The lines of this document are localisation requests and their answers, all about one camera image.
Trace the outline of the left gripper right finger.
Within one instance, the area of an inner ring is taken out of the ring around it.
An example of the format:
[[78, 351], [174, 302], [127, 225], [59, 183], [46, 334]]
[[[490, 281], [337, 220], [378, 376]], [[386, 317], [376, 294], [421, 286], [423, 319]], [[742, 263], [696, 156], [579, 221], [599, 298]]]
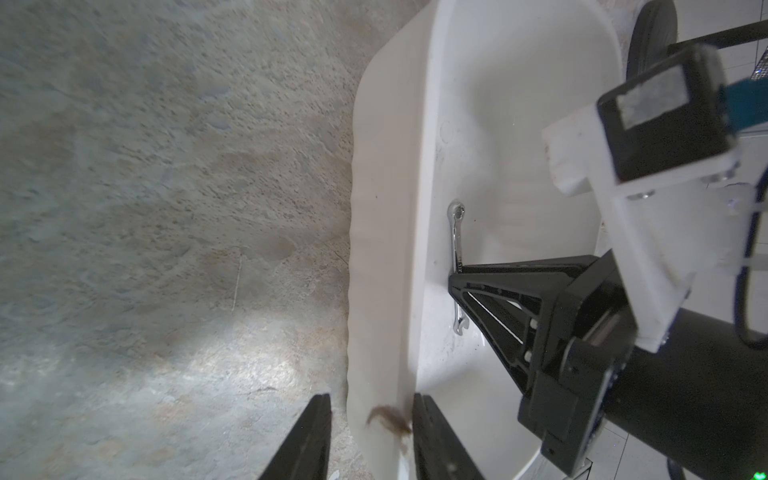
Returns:
[[429, 395], [414, 395], [412, 438], [419, 480], [483, 479], [448, 420]]

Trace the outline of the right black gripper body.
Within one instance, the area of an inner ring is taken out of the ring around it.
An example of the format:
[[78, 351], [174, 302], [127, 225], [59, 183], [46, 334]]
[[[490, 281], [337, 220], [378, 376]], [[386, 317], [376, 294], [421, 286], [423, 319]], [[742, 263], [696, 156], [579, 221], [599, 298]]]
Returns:
[[611, 251], [555, 297], [534, 344], [533, 383], [518, 419], [565, 475], [581, 467], [608, 392], [631, 356], [637, 325]]

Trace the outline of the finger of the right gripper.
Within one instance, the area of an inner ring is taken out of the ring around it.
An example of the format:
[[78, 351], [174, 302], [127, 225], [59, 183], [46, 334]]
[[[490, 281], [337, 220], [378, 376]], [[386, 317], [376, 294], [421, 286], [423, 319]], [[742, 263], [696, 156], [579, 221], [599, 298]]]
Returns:
[[539, 366], [536, 336], [545, 332], [558, 295], [597, 257], [580, 255], [504, 264], [465, 265], [448, 292], [500, 360], [518, 389], [530, 390]]

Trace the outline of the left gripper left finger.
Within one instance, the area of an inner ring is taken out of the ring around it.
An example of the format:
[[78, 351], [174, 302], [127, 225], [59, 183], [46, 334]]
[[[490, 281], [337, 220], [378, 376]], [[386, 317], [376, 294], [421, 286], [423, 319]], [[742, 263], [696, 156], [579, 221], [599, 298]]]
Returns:
[[329, 394], [314, 395], [275, 453], [260, 480], [324, 480], [332, 433]]

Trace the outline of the white plastic storage box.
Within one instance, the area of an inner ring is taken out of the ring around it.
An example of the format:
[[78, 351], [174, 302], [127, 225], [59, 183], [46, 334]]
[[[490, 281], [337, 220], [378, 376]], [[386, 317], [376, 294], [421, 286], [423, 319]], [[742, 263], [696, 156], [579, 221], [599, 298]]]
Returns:
[[370, 419], [431, 396], [482, 475], [520, 477], [539, 440], [483, 338], [453, 330], [448, 208], [468, 264], [587, 255], [592, 195], [553, 184], [542, 132], [620, 84], [594, 1], [433, 1], [373, 57], [353, 111], [347, 417], [377, 479], [415, 475], [411, 443]]

